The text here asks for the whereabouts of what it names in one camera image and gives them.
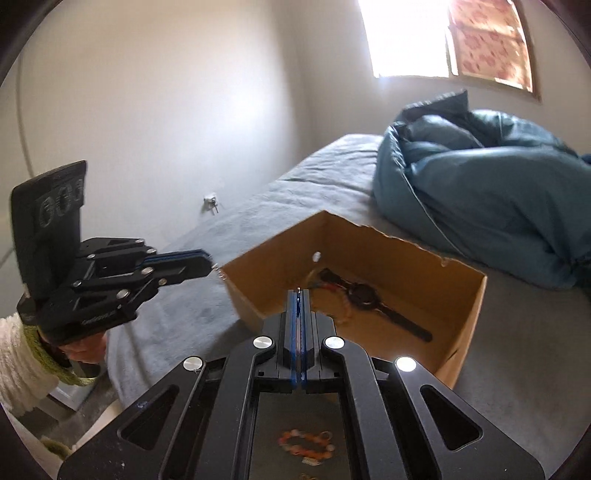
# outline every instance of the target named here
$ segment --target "beaded bracelet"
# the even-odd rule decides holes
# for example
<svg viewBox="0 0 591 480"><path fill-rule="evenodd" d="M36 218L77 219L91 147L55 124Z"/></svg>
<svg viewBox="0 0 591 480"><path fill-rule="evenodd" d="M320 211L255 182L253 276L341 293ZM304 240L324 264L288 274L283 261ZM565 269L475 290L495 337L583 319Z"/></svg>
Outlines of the beaded bracelet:
<svg viewBox="0 0 591 480"><path fill-rule="evenodd" d="M315 443L317 445L324 447L324 451L319 452L316 450L306 449L299 444L291 445L288 443L288 440L290 438L301 438L307 440L310 443ZM293 429L289 432L283 432L283 434L277 440L277 443L287 453L290 453L295 456L302 456L304 457L304 460L307 459L308 462L305 463L311 462L313 465L318 465L318 462L320 460L328 460L333 456L335 446L330 443L331 438L332 433L327 430L319 433L318 435L314 435L312 433L306 433L300 430Z"/></svg>

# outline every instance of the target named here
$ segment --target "floral curtain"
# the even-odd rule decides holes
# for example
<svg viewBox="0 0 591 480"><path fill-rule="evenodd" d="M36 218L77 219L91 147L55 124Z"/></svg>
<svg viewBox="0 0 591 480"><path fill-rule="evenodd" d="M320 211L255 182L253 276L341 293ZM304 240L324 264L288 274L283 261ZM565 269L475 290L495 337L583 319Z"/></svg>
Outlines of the floral curtain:
<svg viewBox="0 0 591 480"><path fill-rule="evenodd" d="M532 92L525 35L511 0L450 0L450 20L462 74Z"/></svg>

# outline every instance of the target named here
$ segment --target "blue duvet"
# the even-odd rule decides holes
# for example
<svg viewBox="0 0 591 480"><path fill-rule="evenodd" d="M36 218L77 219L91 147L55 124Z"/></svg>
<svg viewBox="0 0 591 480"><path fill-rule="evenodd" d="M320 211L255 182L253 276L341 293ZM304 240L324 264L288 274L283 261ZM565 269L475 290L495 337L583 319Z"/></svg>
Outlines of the blue duvet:
<svg viewBox="0 0 591 480"><path fill-rule="evenodd" d="M406 107L378 152L391 221L546 288L589 278L591 165L539 125L468 110L467 92Z"/></svg>

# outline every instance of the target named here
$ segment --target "white fuzzy sleeve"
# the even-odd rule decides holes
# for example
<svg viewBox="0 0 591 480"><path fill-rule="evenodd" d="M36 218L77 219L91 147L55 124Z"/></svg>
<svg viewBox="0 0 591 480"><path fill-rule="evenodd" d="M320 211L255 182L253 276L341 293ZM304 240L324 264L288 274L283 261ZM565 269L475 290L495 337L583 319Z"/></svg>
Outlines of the white fuzzy sleeve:
<svg viewBox="0 0 591 480"><path fill-rule="evenodd" d="M0 403L15 417L32 410L58 378L35 359L17 314L0 319Z"/></svg>

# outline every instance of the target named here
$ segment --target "gray bedsheet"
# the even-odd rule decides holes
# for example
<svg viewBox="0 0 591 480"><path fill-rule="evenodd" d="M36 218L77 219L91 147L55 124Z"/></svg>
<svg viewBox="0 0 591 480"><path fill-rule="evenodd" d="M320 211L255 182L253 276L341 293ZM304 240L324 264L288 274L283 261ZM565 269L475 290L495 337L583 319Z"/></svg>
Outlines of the gray bedsheet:
<svg viewBox="0 0 591 480"><path fill-rule="evenodd" d="M202 222L168 251L203 248L220 264L318 210L393 236L371 197L381 137L347 135L243 205ZM591 304L580 290L548 291L474 264L489 276L456 392L552 474L591 422ZM137 320L113 329L111 380L125 406L185 357L226 355L251 336L214 274L164 288Z"/></svg>

